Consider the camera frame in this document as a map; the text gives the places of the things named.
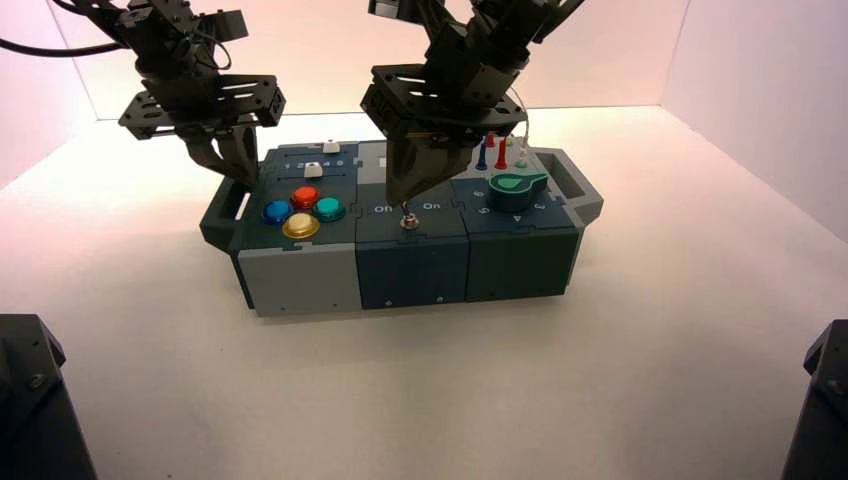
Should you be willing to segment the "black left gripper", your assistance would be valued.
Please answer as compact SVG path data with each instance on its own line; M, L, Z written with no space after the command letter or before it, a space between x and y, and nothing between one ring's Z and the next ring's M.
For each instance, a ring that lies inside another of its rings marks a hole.
M256 184L254 126L277 125L286 103L274 75L221 74L192 52L179 60L137 60L136 68L144 90L131 99L121 126L139 140L180 133L197 165L249 187ZM220 156L208 132L221 130L228 131Z

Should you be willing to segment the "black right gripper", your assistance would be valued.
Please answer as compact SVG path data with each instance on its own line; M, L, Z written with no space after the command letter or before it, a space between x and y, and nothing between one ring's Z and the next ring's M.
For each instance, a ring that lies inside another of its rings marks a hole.
M526 120L508 94L529 61L530 35L515 16L424 20L422 64L375 65L360 103L387 140L390 206L464 172L485 135L508 135Z

